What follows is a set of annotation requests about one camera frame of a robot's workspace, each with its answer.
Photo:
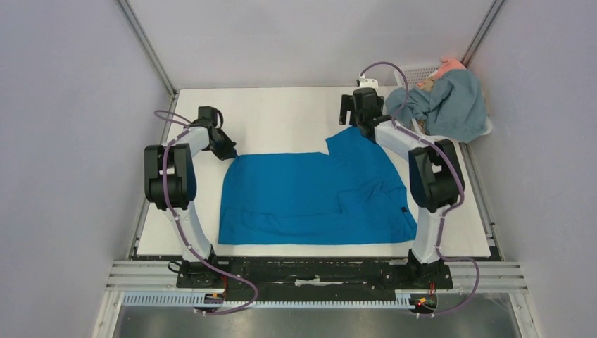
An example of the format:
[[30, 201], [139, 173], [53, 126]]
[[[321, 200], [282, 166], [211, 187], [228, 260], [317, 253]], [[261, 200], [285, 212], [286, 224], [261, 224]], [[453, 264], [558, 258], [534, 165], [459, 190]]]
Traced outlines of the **bright blue t shirt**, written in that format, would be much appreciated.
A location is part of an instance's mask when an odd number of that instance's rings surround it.
[[407, 189], [383, 148], [353, 127], [327, 153], [247, 154], [222, 186], [221, 244], [348, 245], [415, 238]]

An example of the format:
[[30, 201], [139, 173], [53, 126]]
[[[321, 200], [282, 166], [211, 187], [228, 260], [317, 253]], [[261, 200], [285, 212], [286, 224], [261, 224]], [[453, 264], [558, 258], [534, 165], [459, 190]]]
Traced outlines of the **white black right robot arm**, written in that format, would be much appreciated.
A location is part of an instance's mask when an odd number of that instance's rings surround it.
[[376, 89], [359, 87], [341, 97], [339, 124], [357, 127], [361, 135], [408, 163], [410, 194], [417, 204], [417, 231], [407, 262], [393, 281], [403, 288], [452, 289], [448, 258], [441, 254], [446, 215], [464, 202], [464, 179], [452, 141], [431, 141], [382, 112]]

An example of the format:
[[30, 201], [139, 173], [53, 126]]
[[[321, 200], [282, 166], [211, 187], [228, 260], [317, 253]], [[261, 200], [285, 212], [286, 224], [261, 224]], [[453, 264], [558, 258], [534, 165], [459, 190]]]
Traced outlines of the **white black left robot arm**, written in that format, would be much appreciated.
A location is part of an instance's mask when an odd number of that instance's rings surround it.
[[169, 142], [144, 149], [146, 200], [164, 212], [183, 250], [182, 261], [168, 268], [177, 274], [179, 288], [223, 288], [226, 277], [216, 265], [213, 245], [196, 211], [193, 157], [209, 151], [220, 161], [235, 159], [237, 144], [223, 131], [223, 115], [215, 107], [200, 106], [195, 120], [169, 111], [155, 111], [155, 115], [182, 126], [182, 132]]

